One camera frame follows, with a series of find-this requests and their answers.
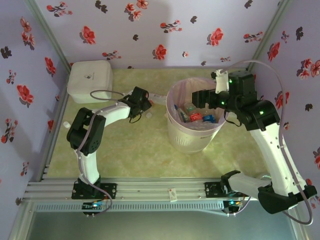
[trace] white trash can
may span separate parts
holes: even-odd
[[[193,92],[215,88],[216,83],[212,79],[192,77],[178,81],[169,90],[166,97],[168,135],[170,143],[178,151],[185,154],[201,152],[226,122],[224,110],[221,108],[210,109],[217,123],[182,122],[175,109],[175,105],[183,109],[184,103],[191,103]]]

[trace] floral wallpaper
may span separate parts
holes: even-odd
[[[320,32],[313,27],[320,21],[319,8],[317,0],[293,1],[259,58],[282,77],[287,104],[281,126],[284,138],[299,172],[318,191],[309,199],[314,215],[313,224],[307,227],[310,239],[319,239],[320,234],[320,48],[315,47]],[[281,114],[284,94],[275,75],[257,64],[254,73],[258,93],[273,102]]]
[[[70,64],[107,59],[126,69],[223,67],[250,59],[279,0],[35,2]]]
[[[0,239],[6,240],[38,174],[67,71],[23,1],[2,4],[0,15]]]

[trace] white robotic arm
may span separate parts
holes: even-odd
[[[131,108],[126,103],[119,101],[116,104],[105,108],[103,112],[100,112],[97,115],[105,118],[104,127],[106,127],[107,125],[112,124],[118,120],[127,119],[130,114],[130,109]],[[94,151],[93,153],[89,153],[87,155],[85,155],[83,152],[80,152],[80,161],[83,169],[83,174],[91,184],[94,184],[100,177],[97,168],[96,154],[97,151]],[[82,174],[79,175],[79,178],[82,180],[82,182],[86,183]]]
[[[88,189],[90,196],[94,196],[90,191],[95,190],[87,185],[98,186],[100,184],[96,153],[104,128],[121,119],[130,118],[131,123],[135,117],[141,117],[141,114],[151,107],[148,97],[148,91],[135,87],[132,92],[119,99],[114,105],[102,110],[90,110],[83,107],[78,111],[66,138],[76,152],[79,167],[82,169],[78,182],[84,189]]]
[[[211,74],[216,80],[216,88],[192,93],[192,103],[198,108],[222,108],[236,114],[240,124],[244,124],[257,142],[271,180],[249,177],[234,170],[221,177],[221,187],[228,194],[241,192],[261,203],[270,214],[295,207],[303,197],[295,183],[279,142],[280,118],[274,105],[266,100],[257,100],[254,77],[248,71],[236,71],[228,75],[217,70]],[[298,179],[298,184],[307,198],[317,194],[316,188],[307,185],[299,174],[295,163],[284,143],[284,150]]]

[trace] white sticker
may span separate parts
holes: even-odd
[[[175,188],[169,188],[169,197],[170,197],[170,202],[175,202],[178,200],[177,198],[177,193]]]

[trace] plastic bag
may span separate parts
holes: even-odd
[[[226,120],[224,119],[224,110],[221,108],[209,109],[209,111],[215,116],[217,123],[208,122],[182,122],[179,114],[175,109],[175,105],[178,108],[184,110],[184,103],[192,103],[192,93],[200,90],[212,90],[216,88],[216,83],[212,79],[204,77],[191,77],[175,83],[169,90],[166,97],[166,107],[168,114],[181,126],[196,130],[196,131],[208,131],[218,128]]]

